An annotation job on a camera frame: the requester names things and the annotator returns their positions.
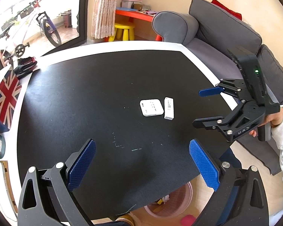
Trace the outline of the white rectangular stick device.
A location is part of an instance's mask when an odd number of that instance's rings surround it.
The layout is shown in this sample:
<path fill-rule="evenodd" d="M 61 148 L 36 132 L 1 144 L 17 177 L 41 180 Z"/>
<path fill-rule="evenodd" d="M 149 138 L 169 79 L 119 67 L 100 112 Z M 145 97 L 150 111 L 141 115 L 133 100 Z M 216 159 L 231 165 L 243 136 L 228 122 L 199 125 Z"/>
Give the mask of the white rectangular stick device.
<path fill-rule="evenodd" d="M 165 97 L 164 107 L 165 107 L 164 119 L 173 120 L 174 119 L 174 99 L 170 97 Z"/>

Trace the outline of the white square device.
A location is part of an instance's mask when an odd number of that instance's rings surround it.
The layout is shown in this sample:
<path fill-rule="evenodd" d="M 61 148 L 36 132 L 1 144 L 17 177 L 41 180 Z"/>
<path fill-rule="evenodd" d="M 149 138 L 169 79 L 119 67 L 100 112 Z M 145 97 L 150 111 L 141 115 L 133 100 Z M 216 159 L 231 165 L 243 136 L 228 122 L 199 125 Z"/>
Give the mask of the white square device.
<path fill-rule="evenodd" d="M 141 112 L 145 117 L 162 115 L 164 109 L 159 99 L 144 99 L 140 101 Z"/>

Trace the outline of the pink trash bin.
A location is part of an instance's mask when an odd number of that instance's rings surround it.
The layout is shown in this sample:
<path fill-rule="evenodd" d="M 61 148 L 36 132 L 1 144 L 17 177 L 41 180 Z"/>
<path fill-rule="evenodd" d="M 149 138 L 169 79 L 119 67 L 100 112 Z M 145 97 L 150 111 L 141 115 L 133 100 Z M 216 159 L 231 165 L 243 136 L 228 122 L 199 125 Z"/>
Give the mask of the pink trash bin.
<path fill-rule="evenodd" d="M 144 209 L 149 215 L 156 218 L 173 218 L 182 214 L 189 207 L 192 197 L 192 184 L 188 182 L 157 202 L 144 206 Z"/>

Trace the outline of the grey sofa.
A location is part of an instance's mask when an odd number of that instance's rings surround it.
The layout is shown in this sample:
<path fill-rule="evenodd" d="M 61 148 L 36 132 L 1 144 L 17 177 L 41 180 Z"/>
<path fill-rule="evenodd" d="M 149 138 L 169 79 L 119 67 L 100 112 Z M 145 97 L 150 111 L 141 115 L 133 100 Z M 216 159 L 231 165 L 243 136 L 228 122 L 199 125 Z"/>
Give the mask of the grey sofa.
<path fill-rule="evenodd" d="M 269 90 L 283 105 L 283 67 L 261 36 L 241 19 L 208 1 L 192 0 L 188 14 L 159 12 L 152 27 L 163 41 L 187 47 L 219 79 L 242 77 L 228 49 L 243 46 L 257 56 Z"/>

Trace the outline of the red cushion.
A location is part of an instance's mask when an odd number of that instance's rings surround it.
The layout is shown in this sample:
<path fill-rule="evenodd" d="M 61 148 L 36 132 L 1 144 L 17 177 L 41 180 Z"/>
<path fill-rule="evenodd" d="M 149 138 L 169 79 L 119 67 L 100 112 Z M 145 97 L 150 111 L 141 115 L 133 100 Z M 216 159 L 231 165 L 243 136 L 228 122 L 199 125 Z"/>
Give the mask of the red cushion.
<path fill-rule="evenodd" d="M 234 17 L 236 17 L 237 19 L 242 21 L 242 14 L 229 9 L 228 7 L 226 7 L 222 3 L 220 3 L 218 0 L 212 0 L 211 3 L 216 5 L 216 6 L 219 6 L 220 8 L 222 8 L 223 10 L 228 12 L 229 14 L 233 15 Z"/>

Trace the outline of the white smartphone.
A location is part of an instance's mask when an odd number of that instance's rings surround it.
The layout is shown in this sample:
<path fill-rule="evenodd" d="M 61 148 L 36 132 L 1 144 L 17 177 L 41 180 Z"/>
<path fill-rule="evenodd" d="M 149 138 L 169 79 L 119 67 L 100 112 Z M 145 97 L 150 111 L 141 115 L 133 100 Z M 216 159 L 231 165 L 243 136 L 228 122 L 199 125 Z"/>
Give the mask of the white smartphone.
<path fill-rule="evenodd" d="M 6 161 L 0 161 L 0 211 L 10 220 L 17 221 L 18 208 L 12 192 Z"/>

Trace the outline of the black table mat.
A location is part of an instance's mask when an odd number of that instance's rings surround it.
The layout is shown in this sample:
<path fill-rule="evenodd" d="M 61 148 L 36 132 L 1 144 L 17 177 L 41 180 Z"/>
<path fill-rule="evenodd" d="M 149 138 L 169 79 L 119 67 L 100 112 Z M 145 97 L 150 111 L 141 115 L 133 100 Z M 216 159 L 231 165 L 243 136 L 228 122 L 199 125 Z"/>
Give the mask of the black table mat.
<path fill-rule="evenodd" d="M 20 178 L 29 167 L 53 167 L 87 139 L 96 154 L 73 191 L 90 219 L 136 210 L 198 175 L 189 154 L 197 139 L 222 155 L 230 146 L 218 131 L 193 120 L 226 116 L 220 95 L 200 97 L 211 82 L 183 53 L 139 50 L 97 54 L 35 71 L 21 109 L 17 153 Z M 164 119 L 165 97 L 174 119 Z M 145 117 L 140 101 L 159 99 L 164 113 Z"/>

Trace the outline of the union jack tissue box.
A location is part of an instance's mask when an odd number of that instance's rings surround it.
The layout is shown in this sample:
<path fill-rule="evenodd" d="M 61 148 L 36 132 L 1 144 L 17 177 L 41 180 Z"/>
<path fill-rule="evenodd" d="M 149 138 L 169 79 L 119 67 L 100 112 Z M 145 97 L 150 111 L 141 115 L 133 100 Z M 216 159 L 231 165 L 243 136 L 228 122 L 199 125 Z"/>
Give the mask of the union jack tissue box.
<path fill-rule="evenodd" d="M 21 88 L 20 81 L 11 65 L 0 70 L 0 134 L 11 129 Z"/>

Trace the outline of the black red gloves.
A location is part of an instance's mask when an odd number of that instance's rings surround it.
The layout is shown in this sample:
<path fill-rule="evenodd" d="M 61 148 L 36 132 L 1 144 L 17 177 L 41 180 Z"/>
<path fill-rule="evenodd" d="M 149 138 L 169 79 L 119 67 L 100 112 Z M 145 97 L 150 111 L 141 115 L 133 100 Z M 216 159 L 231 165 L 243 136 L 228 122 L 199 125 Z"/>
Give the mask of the black red gloves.
<path fill-rule="evenodd" d="M 37 60 L 35 57 L 19 58 L 18 66 L 14 69 L 14 72 L 18 80 L 21 80 L 32 73 L 36 66 Z"/>

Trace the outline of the red kids table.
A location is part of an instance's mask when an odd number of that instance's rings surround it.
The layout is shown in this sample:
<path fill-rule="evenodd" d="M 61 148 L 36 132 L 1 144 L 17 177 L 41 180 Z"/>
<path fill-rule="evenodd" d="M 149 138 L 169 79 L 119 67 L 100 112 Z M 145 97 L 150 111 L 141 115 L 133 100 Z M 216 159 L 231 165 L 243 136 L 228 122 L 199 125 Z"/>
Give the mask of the red kids table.
<path fill-rule="evenodd" d="M 155 15 L 149 15 L 140 11 L 132 11 L 125 8 L 116 8 L 116 14 L 129 17 L 129 22 L 135 23 L 135 35 L 146 40 L 163 41 L 152 27 L 152 21 Z"/>

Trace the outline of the yellow plastic stool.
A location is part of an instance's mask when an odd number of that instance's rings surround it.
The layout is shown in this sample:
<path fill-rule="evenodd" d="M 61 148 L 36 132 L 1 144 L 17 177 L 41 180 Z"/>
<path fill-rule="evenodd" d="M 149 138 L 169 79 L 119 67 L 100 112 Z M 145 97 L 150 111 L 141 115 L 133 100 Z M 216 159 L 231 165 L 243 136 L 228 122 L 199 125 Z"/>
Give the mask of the yellow plastic stool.
<path fill-rule="evenodd" d="M 121 22 L 114 24 L 114 34 L 109 37 L 108 41 L 113 42 L 115 39 L 123 41 L 134 41 L 135 34 L 134 34 L 135 24 L 132 22 Z"/>

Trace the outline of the grey storage box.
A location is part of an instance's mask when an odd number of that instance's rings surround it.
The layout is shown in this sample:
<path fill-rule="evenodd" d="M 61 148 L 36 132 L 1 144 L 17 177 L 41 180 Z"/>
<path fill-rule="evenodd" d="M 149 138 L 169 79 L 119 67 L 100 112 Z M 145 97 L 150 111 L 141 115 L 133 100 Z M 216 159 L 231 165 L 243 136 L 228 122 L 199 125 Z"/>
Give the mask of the grey storage box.
<path fill-rule="evenodd" d="M 122 8 L 133 8 L 135 4 L 141 4 L 141 1 L 138 0 L 122 0 L 121 7 Z"/>

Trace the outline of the beige curtain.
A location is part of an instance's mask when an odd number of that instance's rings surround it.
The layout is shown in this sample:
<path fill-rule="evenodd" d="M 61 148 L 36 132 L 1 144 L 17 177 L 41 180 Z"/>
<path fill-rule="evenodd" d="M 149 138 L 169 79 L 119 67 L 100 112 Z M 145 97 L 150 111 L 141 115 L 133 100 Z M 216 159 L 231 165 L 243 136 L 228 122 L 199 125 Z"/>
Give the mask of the beige curtain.
<path fill-rule="evenodd" d="M 91 36 L 103 39 L 114 34 L 116 0 L 95 0 Z"/>

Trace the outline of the white bicycle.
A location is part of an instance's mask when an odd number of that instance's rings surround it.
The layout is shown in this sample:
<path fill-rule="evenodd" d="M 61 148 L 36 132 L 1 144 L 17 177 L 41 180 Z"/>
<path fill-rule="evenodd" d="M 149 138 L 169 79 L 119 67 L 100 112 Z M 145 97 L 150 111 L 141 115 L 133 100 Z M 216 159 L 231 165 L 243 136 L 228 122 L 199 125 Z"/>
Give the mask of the white bicycle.
<path fill-rule="evenodd" d="M 0 27 L 0 59 L 4 65 L 13 64 L 13 59 L 21 58 L 26 48 L 31 46 L 27 33 L 33 25 L 37 27 L 37 33 L 44 35 L 54 47 L 62 44 L 53 20 L 41 10 L 41 1 L 29 2 L 17 13 L 12 13 L 12 17 Z"/>

